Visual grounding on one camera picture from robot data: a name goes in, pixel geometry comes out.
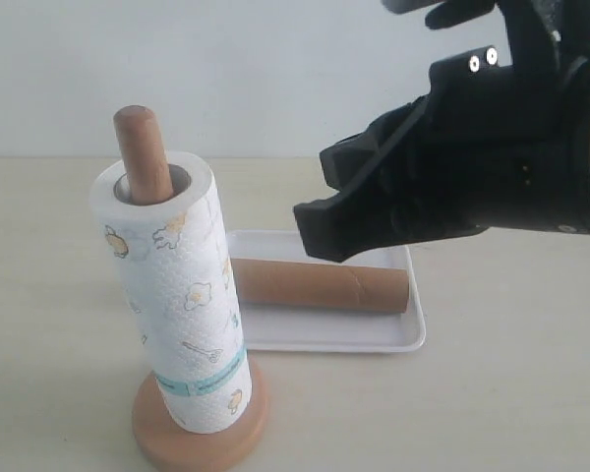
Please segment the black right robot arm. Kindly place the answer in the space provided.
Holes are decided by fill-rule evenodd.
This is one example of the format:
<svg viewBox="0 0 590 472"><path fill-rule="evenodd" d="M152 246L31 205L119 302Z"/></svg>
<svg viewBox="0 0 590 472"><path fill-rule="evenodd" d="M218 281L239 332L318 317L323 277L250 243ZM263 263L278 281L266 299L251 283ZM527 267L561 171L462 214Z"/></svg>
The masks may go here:
<svg viewBox="0 0 590 472"><path fill-rule="evenodd" d="M333 195L296 205L305 252L344 262L489 228L590 235L590 1L427 1L448 29L499 10L492 46L432 64L430 90L320 154Z"/></svg>

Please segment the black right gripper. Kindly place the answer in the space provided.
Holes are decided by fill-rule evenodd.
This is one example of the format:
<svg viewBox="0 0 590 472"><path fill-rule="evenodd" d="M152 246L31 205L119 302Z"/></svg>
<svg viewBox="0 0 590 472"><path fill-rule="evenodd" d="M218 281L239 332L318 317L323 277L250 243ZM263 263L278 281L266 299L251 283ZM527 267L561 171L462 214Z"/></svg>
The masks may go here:
<svg viewBox="0 0 590 472"><path fill-rule="evenodd" d="M490 227L590 235L590 1L431 1L426 25L502 14L494 47L434 63L427 95L320 152L341 190L293 208L307 255L361 253Z"/></svg>

